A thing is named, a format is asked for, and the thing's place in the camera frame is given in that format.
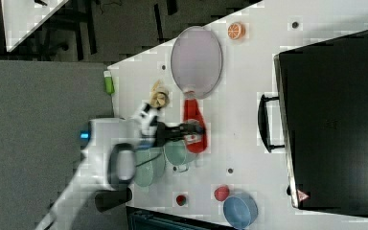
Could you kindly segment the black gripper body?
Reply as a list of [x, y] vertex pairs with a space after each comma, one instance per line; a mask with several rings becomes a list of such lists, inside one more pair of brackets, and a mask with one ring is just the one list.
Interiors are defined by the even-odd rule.
[[183, 140], [184, 136], [187, 134], [188, 130], [185, 125], [167, 126], [164, 123], [158, 122], [154, 145], [156, 147], [163, 147], [169, 142]]

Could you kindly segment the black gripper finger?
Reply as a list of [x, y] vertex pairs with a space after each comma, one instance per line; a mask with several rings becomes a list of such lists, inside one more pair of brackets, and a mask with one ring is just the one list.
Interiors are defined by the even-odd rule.
[[187, 120], [183, 124], [184, 131], [188, 134], [204, 134], [205, 128], [198, 120]]

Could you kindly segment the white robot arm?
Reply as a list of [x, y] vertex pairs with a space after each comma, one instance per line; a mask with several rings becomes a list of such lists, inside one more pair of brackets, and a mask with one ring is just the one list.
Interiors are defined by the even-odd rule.
[[160, 110], [142, 103], [131, 117], [89, 121], [89, 138], [83, 159], [64, 191], [34, 230], [71, 230], [87, 199], [98, 191], [126, 189], [136, 173], [137, 150], [162, 148], [169, 142], [200, 136], [205, 128], [197, 120], [167, 126], [158, 120]]

